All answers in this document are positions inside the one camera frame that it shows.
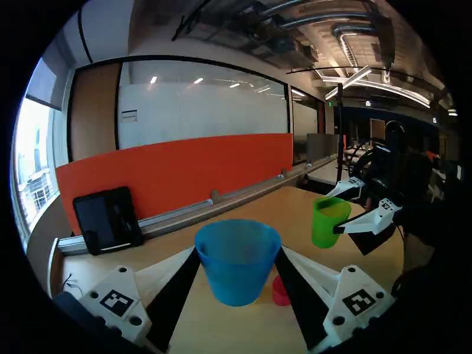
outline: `wooden table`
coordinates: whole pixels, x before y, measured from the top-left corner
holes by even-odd
[[[272,226],[279,232],[284,245],[334,270],[340,271],[345,266],[356,264],[390,291],[403,267],[400,234],[396,231],[387,242],[367,256],[360,253],[347,235],[340,235],[332,248],[317,248],[311,242],[312,204],[320,197],[319,194],[294,187],[282,187],[207,221],[149,240],[139,248],[96,257],[66,257],[64,278],[72,273],[72,279],[77,280],[76,284],[87,292],[120,264],[134,271],[142,270],[191,247],[196,232],[203,225],[239,218],[254,219]],[[352,204],[351,217],[362,212],[361,206]],[[278,307],[272,302],[271,282],[276,274],[274,267],[255,303],[245,307],[229,307],[214,298],[200,267],[175,328],[171,354],[305,353],[305,343],[291,307]]]

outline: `window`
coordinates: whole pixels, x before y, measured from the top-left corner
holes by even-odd
[[[291,88],[293,107],[293,165],[307,160],[307,134],[318,133],[318,104],[321,102],[298,88]]]
[[[17,192],[24,220],[31,232],[33,221],[57,192],[54,166],[48,158],[48,128],[54,110],[24,99],[19,111],[15,136]]]

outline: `ductwork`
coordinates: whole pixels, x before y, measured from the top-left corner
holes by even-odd
[[[309,25],[309,24],[316,24],[325,21],[347,21],[349,19],[355,19],[358,21],[368,21],[369,14],[365,14],[362,12],[335,12],[331,14],[321,14],[321,15],[314,15],[314,16],[306,16],[295,19],[290,22],[285,22],[280,24],[279,27],[285,30],[290,30],[295,27]]]
[[[349,65],[352,67],[358,67],[359,63],[357,62],[354,52],[352,51],[346,37],[358,34],[377,37],[377,30],[372,25],[336,24],[331,27],[331,33],[337,39],[344,55],[348,59]]]

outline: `ceiling light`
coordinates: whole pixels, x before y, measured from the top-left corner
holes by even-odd
[[[292,89],[291,91],[292,91],[294,94],[297,94],[297,95],[299,95],[299,96],[305,97],[305,94],[304,94],[304,93],[301,93],[300,91],[297,91],[297,90],[295,90],[295,89]]]
[[[367,74],[371,73],[372,72],[372,69],[370,68],[370,66],[366,65],[364,66],[362,69],[360,69],[357,73],[355,73],[353,76],[349,77],[347,80],[345,80],[343,82],[343,88],[346,89],[348,88],[349,86],[355,84],[356,82],[358,82],[360,79],[362,79],[364,76],[366,76]],[[331,97],[333,97],[335,94],[337,94],[337,87],[334,88],[332,91],[330,91],[326,96],[325,96],[325,100],[328,100],[330,99]]]
[[[334,82],[334,83],[344,83],[348,80],[348,78],[345,78],[345,77],[332,77],[332,76],[322,76],[322,80],[323,82]],[[430,101],[416,93],[416,92],[413,92],[413,91],[409,91],[409,90],[405,90],[404,88],[400,88],[400,87],[397,87],[397,86],[392,86],[392,85],[386,85],[386,84],[379,84],[379,83],[376,83],[376,82],[373,82],[373,81],[367,81],[367,80],[358,80],[357,82],[353,83],[353,85],[357,85],[357,86],[365,86],[365,87],[373,87],[375,89],[379,89],[379,90],[384,90],[384,91],[389,91],[391,93],[395,93],[395,94],[399,94],[400,96],[403,96],[403,97],[406,97],[410,100],[413,100],[423,106],[425,106],[426,108],[430,108]],[[331,97],[333,97],[335,94],[337,93],[337,88],[335,88],[334,90],[330,91],[325,99],[328,100],[330,99]]]
[[[325,100],[328,100],[330,99],[331,97],[333,97],[335,94],[337,93],[337,87],[334,88],[333,90],[329,91],[329,93],[325,96]]]

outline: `exposed pipe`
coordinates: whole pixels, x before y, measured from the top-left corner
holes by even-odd
[[[322,21],[338,19],[338,20],[346,20],[346,19],[357,19],[360,21],[368,21],[369,14],[362,13],[362,12],[334,12],[330,14],[321,14],[321,15],[314,15],[314,16],[307,16],[295,19],[290,22],[286,22],[281,24],[279,27],[285,30],[290,30],[295,27],[315,24]]]
[[[328,2],[328,1],[334,1],[334,0],[291,0],[291,1],[278,4],[267,10],[264,10],[260,14],[262,16],[272,16],[272,15],[278,14],[281,11],[289,9],[291,7],[300,6],[300,5],[318,4],[319,2]]]
[[[337,24],[331,27],[332,35],[337,39],[339,45],[341,46],[344,55],[348,59],[349,64],[354,67],[357,71],[359,63],[356,60],[354,52],[350,47],[346,37],[350,35],[371,35],[377,36],[377,29],[372,25],[350,25],[350,24]]]
[[[301,5],[304,2],[307,2],[306,0],[291,0],[287,2],[283,2],[281,4],[278,4],[272,8],[269,8],[263,12],[261,12],[262,16],[272,16],[280,11],[283,11],[285,9],[291,8],[293,6]]]

